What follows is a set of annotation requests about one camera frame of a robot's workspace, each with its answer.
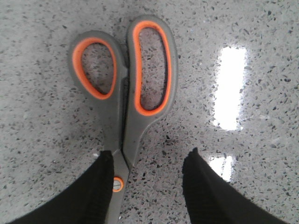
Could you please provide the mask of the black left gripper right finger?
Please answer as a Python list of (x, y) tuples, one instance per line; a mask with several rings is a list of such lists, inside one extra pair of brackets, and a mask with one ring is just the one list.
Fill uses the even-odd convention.
[(282, 224), (218, 176), (195, 147), (184, 159), (183, 195), (193, 224)]

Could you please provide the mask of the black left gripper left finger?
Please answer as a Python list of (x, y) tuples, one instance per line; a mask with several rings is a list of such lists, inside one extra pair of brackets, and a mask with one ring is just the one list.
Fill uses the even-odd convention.
[(113, 193), (114, 161), (103, 151), (68, 188), (14, 224), (103, 224)]

